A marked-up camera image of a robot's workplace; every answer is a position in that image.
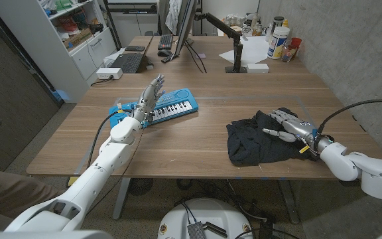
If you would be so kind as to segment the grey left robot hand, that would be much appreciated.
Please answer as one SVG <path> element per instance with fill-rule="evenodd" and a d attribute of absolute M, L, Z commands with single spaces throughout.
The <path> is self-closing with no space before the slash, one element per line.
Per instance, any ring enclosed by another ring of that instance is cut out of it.
<path fill-rule="evenodd" d="M 133 110 L 131 117 L 138 121 L 153 120 L 153 110 L 158 99 L 165 93 L 160 92 L 164 83 L 164 75 L 159 74 L 141 93 L 137 105 Z"/>

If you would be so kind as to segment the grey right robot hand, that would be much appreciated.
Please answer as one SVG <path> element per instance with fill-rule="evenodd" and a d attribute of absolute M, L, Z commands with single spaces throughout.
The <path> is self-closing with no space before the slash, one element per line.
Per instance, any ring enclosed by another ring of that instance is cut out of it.
<path fill-rule="evenodd" d="M 307 148 L 314 150 L 314 136 L 312 134 L 315 127 L 292 114 L 282 110 L 274 110 L 269 114 L 271 118 L 280 123 L 284 131 L 263 128 L 264 133 L 278 137 L 285 142 L 295 142 L 299 140 L 307 145 Z"/>

